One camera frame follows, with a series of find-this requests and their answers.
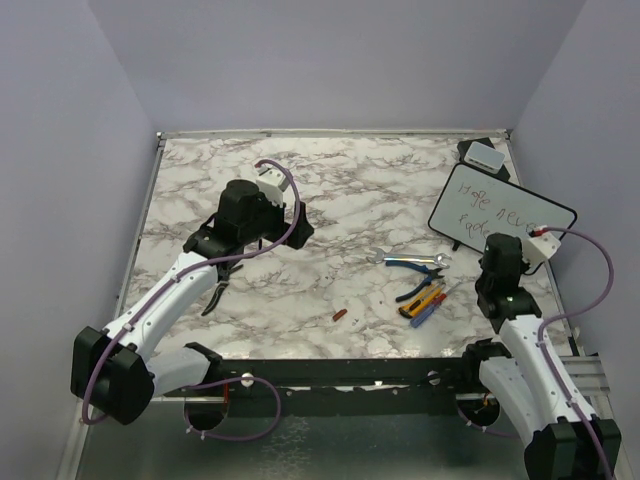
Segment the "red marker cap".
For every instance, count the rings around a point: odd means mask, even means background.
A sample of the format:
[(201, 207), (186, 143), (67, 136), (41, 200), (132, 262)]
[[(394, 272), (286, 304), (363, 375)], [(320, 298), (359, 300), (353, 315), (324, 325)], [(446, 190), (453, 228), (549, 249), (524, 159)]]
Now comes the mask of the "red marker cap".
[(346, 313), (347, 313), (346, 309), (341, 309), (333, 315), (332, 320), (336, 322), (339, 319), (341, 319)]

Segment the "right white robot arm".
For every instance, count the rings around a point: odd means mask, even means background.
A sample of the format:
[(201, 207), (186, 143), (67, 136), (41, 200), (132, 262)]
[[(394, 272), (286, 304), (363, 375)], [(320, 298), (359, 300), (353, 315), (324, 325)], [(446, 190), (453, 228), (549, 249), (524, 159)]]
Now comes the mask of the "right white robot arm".
[(621, 432), (586, 400), (556, 353), (544, 318), (520, 284), (532, 266), (560, 247), (562, 228), (541, 226), (526, 239), (495, 233), (486, 239), (475, 282), (477, 304), (499, 341), (467, 347), (459, 367), (469, 390), (486, 388), (507, 415), (524, 446), (531, 479), (611, 479)]

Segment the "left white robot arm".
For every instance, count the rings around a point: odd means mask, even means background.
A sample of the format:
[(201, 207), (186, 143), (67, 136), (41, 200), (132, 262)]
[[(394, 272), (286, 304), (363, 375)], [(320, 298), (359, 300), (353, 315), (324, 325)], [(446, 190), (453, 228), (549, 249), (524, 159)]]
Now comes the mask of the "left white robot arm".
[(186, 386), (202, 395), (218, 388), (221, 371), (206, 348), (189, 344), (160, 360), (152, 354), (202, 294), (250, 258), (247, 245), (266, 240), (270, 249), (304, 246), (314, 229), (300, 198), (294, 200), (292, 220), (285, 219), (284, 193), (296, 188), (292, 179), (272, 170), (256, 181), (229, 181), (217, 211), (187, 238), (161, 280), (102, 329), (87, 326), (78, 333), (70, 390), (82, 401), (84, 424), (110, 417), (127, 425), (156, 396)]

